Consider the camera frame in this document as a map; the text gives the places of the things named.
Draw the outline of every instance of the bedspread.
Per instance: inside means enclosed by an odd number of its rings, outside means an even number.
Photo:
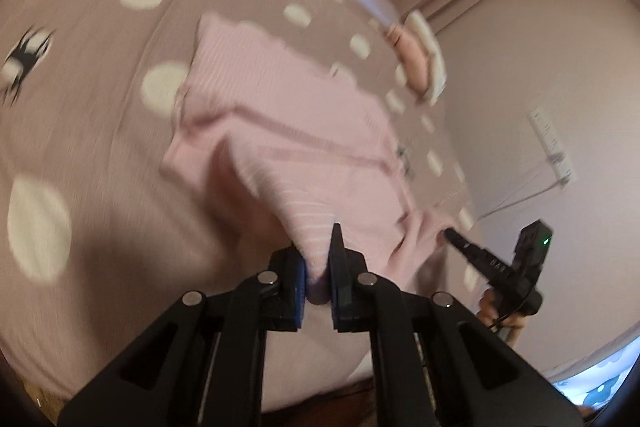
[[[380,97],[418,205],[472,226],[443,105],[415,103],[393,49],[353,0],[0,0],[0,349],[63,398],[181,293],[232,289],[273,250],[160,173],[209,10],[265,28]],[[412,287],[442,285],[443,259],[432,256]],[[450,260],[454,292],[463,270]],[[367,344],[308,306],[299,334],[268,336],[263,407],[341,385]],[[283,363],[292,357],[299,363]]]

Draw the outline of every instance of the pink cloth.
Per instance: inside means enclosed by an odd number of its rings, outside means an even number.
[[[407,287],[450,221],[415,208],[376,97],[253,25],[206,14],[198,40],[164,168],[240,232],[290,238],[316,301],[334,223],[370,270]]]

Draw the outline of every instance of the finger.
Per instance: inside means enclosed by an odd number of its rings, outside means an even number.
[[[482,294],[483,298],[486,298],[489,302],[494,302],[495,301],[495,291],[493,288],[487,288],[486,290],[484,290],[484,293]]]
[[[516,344],[518,344],[518,340],[522,335],[522,331],[522,328],[511,328],[511,331],[509,331],[505,342],[511,347],[511,349],[515,349]]]
[[[593,413],[596,412],[596,410],[593,407],[587,407],[585,405],[578,405],[577,408],[578,408],[578,411],[580,411],[580,415],[582,415],[583,418],[588,418],[589,416],[591,416]]]
[[[494,319],[492,319],[487,315],[483,315],[479,313],[478,315],[476,315],[476,317],[478,317],[478,320],[482,322],[482,324],[484,324],[487,328],[494,323]]]
[[[393,26],[391,26],[391,28],[389,28],[389,31],[386,33],[386,38],[389,39],[395,46],[396,44],[398,44],[398,41],[400,40],[401,35],[402,35],[402,32],[400,28],[394,24]]]
[[[527,317],[525,317],[522,314],[515,313],[507,317],[502,322],[501,326],[504,326],[506,328],[515,328],[515,329],[521,330],[522,328],[524,328],[524,326],[527,325],[527,322],[528,322]]]
[[[486,297],[482,297],[478,302],[478,305],[480,306],[480,312],[482,315],[491,317],[492,320],[498,318],[498,310],[495,309],[492,301],[490,301]]]
[[[436,246],[439,248],[446,244],[447,244],[447,238],[444,235],[444,230],[440,230],[438,232],[438,235],[436,236]]]

